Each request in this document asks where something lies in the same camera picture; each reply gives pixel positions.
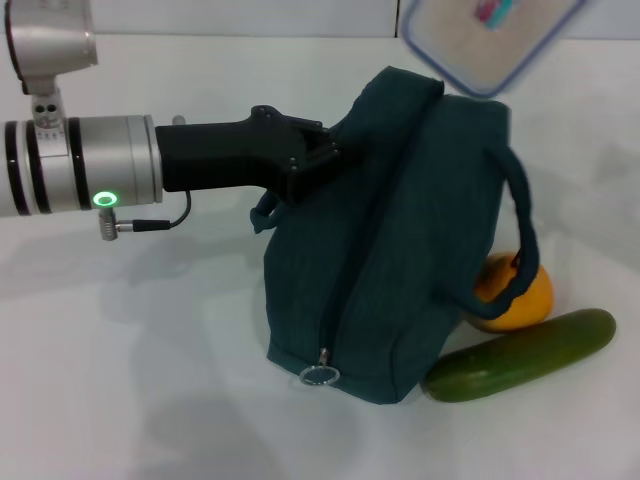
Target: cucumber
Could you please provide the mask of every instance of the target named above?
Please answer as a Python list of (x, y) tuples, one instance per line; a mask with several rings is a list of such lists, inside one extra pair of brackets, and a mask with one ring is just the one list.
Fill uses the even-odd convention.
[(445, 355), (425, 379), (442, 402), (466, 402), (560, 370), (606, 346), (616, 331), (610, 313), (580, 310)]

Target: white surface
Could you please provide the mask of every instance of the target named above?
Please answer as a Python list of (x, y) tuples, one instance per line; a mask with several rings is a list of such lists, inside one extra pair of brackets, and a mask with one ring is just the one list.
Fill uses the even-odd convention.
[[(61, 82), (70, 114), (215, 122), (268, 103), (331, 124), (384, 66), (428, 73), (397, 40), (99, 46), (100, 67)], [(25, 118), (4, 51), (0, 66), (0, 119)], [(0, 478), (637, 480), (639, 66), (638, 43), (566, 41), (504, 97), (557, 312), (609, 309), (619, 334), (605, 351), (485, 400), (444, 405), (416, 390), (376, 407), (306, 390), (265, 359), (268, 236), (248, 220), (259, 191), (198, 193), (179, 230), (113, 244), (88, 213), (3, 220)], [(626, 210), (598, 207), (603, 216), (576, 185)], [(167, 195), (120, 216), (174, 218), (182, 207)], [(499, 248), (514, 248), (512, 223), (502, 217)], [(484, 338), (463, 327), (447, 349)]]
[[(593, 0), (594, 4), (566, 32), (568, 38), (640, 39), (638, 0)], [(411, 0), (400, 0), (406, 12)]]
[(104, 33), (393, 37), (397, 0), (92, 0)]

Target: fabric bag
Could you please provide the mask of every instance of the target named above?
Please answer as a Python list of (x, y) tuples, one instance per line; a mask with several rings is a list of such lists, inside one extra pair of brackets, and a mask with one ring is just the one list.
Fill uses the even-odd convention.
[[(378, 404), (428, 373), (461, 311), (505, 313), (539, 267), (531, 199), (508, 147), (509, 110), (445, 96), (441, 82), (388, 68), (333, 128), (354, 167), (288, 208), (267, 193), (256, 232), (265, 254), (268, 358), (305, 383)], [(473, 288), (489, 254), (504, 185), (516, 204), (520, 266), (491, 303)]]

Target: plastic container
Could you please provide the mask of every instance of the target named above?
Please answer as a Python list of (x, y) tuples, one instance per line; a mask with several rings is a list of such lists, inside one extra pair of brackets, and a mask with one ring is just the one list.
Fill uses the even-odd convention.
[(592, 0), (413, 0), (401, 34), (460, 91), (502, 92)]

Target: zipper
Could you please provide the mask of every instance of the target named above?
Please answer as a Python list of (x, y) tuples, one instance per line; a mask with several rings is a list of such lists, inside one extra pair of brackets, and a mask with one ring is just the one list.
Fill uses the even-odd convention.
[[(424, 123), (424, 118), (419, 121), (419, 126)], [(362, 225), (358, 229), (358, 233), (352, 243), (347, 260), (342, 266), (338, 281), (329, 296), (329, 300), (325, 306), (322, 317), (320, 318), (320, 345), (318, 351), (320, 358), (318, 366), (329, 365), (329, 360), (334, 353), (335, 341), (342, 321), (342, 314), (351, 298), (353, 289), (360, 278), (360, 274), (366, 264), (369, 254), (373, 248), (374, 242), (384, 221), (384, 213), (391, 201), (391, 196), (396, 191), (402, 174), (407, 166), (411, 152), (415, 149), (416, 144), (415, 130), (409, 137), (407, 146), (402, 149), (399, 157), (400, 162), (394, 163), (385, 178), (389, 180), (382, 185), (378, 194), (374, 194), (374, 198), (370, 201), (364, 215)]]

